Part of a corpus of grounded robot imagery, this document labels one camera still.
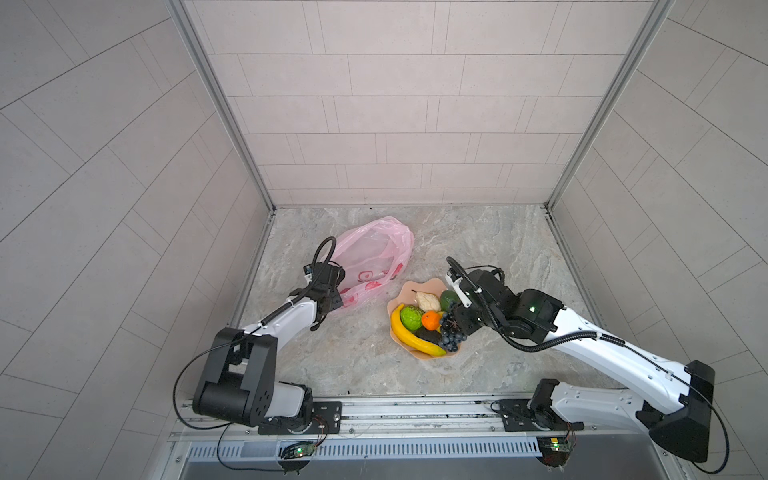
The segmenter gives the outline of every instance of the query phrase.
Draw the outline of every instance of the fruit bowl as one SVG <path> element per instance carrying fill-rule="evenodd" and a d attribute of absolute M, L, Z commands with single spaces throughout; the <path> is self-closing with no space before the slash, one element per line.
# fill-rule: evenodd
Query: fruit bowl
<path fill-rule="evenodd" d="M 392 315 L 392 312 L 400 305 L 400 303 L 404 303 L 405 305 L 416 305 L 416 292 L 427 292 L 440 298 L 440 294 L 446 290 L 447 288 L 445 287 L 445 284 L 439 278 L 433 278 L 424 283 L 416 283 L 409 280 L 402 286 L 400 294 L 386 304 L 387 319 L 389 319 L 389 317 Z M 400 345 L 408 353 L 419 360 L 443 359 L 448 356 L 454 356 L 458 353 L 458 351 L 456 351 L 448 352 L 444 356 L 431 356 L 428 353 L 420 352 L 417 349 L 413 349 L 407 346 L 405 343 L 401 342 L 400 339 L 395 336 L 395 333 L 392 331 L 391 327 L 389 328 L 389 336 L 392 337 L 392 340 L 395 340 L 395 343 Z"/>

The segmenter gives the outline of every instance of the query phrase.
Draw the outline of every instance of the black mounting plate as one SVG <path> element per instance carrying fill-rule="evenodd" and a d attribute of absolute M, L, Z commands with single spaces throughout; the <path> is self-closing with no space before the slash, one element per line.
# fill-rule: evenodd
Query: black mounting plate
<path fill-rule="evenodd" d="M 312 404 L 312 416 L 322 417 L 328 424 L 328 432 L 323 434 L 336 434 L 341 429 L 341 402 L 314 402 Z M 266 419 L 259 424 L 259 435 L 318 435 L 320 426 L 317 421 L 313 421 L 310 427 L 304 432 L 291 432 L 288 428 L 280 425 L 278 419 L 272 419 L 268 422 Z"/>
<path fill-rule="evenodd" d="M 527 399 L 503 399 L 496 402 L 501 411 L 499 416 L 504 422 L 505 432 L 540 432 L 533 421 L 528 417 Z"/>

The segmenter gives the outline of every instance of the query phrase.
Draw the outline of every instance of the gray marble surface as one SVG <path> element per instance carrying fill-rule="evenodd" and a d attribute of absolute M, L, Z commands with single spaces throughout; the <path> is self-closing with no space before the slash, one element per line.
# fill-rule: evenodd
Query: gray marble surface
<path fill-rule="evenodd" d="M 374 300 L 331 312 L 316 332 L 307 329 L 294 337 L 278 353 L 277 379 L 308 385 L 315 396 L 532 392 L 541 378 L 618 386 L 553 349 L 513 349 L 488 328 L 470 336 L 458 355 L 426 361 L 415 359 L 389 337 L 386 303 L 406 280 L 443 278 L 448 255 L 465 266 L 500 266 L 512 291 L 539 289 L 587 315 L 545 211 L 537 205 L 278 210 L 240 325 L 258 321 L 283 303 L 289 291 L 305 284 L 301 267 L 311 261 L 323 238 L 387 215 L 415 235 L 404 274 Z"/>

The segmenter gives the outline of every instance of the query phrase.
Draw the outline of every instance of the metal corner post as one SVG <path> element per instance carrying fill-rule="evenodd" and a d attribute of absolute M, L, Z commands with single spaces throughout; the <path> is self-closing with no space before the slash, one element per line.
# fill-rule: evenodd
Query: metal corner post
<path fill-rule="evenodd" d="M 203 84 L 211 93 L 211 98 L 214 101 L 216 109 L 221 115 L 224 128 L 227 129 L 227 133 L 230 135 L 230 138 L 232 139 L 234 147 L 237 149 L 237 153 L 240 155 L 240 158 L 243 159 L 243 162 L 245 163 L 251 178 L 253 178 L 253 181 L 256 182 L 256 186 L 258 187 L 261 197 L 264 199 L 264 203 L 266 203 L 267 207 L 270 209 L 270 215 L 273 215 L 276 209 L 275 203 L 272 201 L 270 192 L 267 190 L 266 185 L 264 184 L 264 181 L 261 178 L 258 169 L 256 168 L 256 162 L 254 161 L 253 155 L 251 154 L 250 149 L 248 148 L 248 145 L 243 138 L 242 132 L 240 132 L 240 128 L 237 126 L 237 121 L 235 120 L 235 117 L 232 114 L 232 110 L 227 103 L 227 97 L 224 95 L 224 92 L 221 89 L 221 85 L 216 79 L 214 69 L 208 61 L 208 57 L 205 53 L 205 50 L 203 49 L 203 45 L 200 43 L 200 39 L 197 37 L 197 33 L 194 30 L 192 21 L 190 20 L 187 13 L 187 9 L 184 7 L 184 0 L 165 0 L 165 3 L 168 7 L 168 11 L 170 12 L 170 16 L 174 20 L 174 23 L 181 33 L 181 38 L 184 41 L 184 44 L 187 46 L 187 50 L 190 52 L 190 56 L 192 57 L 192 61 L 194 62 L 195 67 L 197 67 L 197 71 L 200 73 Z"/>
<path fill-rule="evenodd" d="M 598 133 L 600 133 L 600 129 L 603 127 L 605 120 L 616 105 L 621 92 L 624 91 L 632 74 L 637 70 L 637 66 L 640 64 L 643 55 L 645 55 L 650 43 L 654 40 L 654 37 L 661 28 L 661 24 L 664 23 L 664 19 L 667 18 L 667 12 L 672 7 L 674 1 L 675 0 L 656 0 L 650 7 L 643 24 L 640 26 L 640 30 L 637 31 L 637 35 L 635 35 L 627 54 L 624 56 L 624 60 L 621 62 L 621 65 L 616 72 L 613 81 L 608 86 L 608 90 L 601 99 L 597 110 L 595 110 L 587 129 L 581 136 L 571 159 L 565 165 L 565 170 L 560 176 L 558 184 L 554 187 L 552 195 L 550 195 L 549 199 L 546 201 L 545 206 L 548 211 L 552 212 L 562 198 L 565 188 L 568 186 L 571 178 L 576 174 L 576 170 L 587 155 L 589 147 L 592 146 L 594 139 L 598 136 Z"/>

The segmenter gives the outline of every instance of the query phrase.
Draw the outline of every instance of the robotic arm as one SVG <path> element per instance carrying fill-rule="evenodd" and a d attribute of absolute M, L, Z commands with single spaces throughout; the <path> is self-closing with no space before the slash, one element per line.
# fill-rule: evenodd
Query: robotic arm
<path fill-rule="evenodd" d="M 330 251 L 318 263 L 328 242 Z M 307 286 L 291 292 L 280 308 L 244 329 L 224 328 L 216 335 L 195 392 L 196 413 L 248 426 L 278 422 L 298 432 L 310 425 L 312 391 L 276 382 L 276 355 L 298 332 L 315 330 L 342 306 L 337 287 L 344 270 L 330 261 L 335 245 L 333 237 L 320 244 L 304 267 Z M 538 290 L 514 294 L 499 268 L 467 273 L 451 257 L 447 261 L 445 278 L 462 301 L 450 315 L 463 333 L 469 336 L 488 326 L 525 352 L 556 348 L 627 387 L 590 389 L 543 379 L 526 410 L 517 415 L 544 430 L 582 429 L 583 422 L 590 422 L 647 433 L 674 455 L 707 460 L 710 410 L 720 419 L 712 408 L 714 370 L 709 366 L 696 360 L 684 366 L 631 345 Z M 229 370 L 246 359 L 245 373 Z"/>

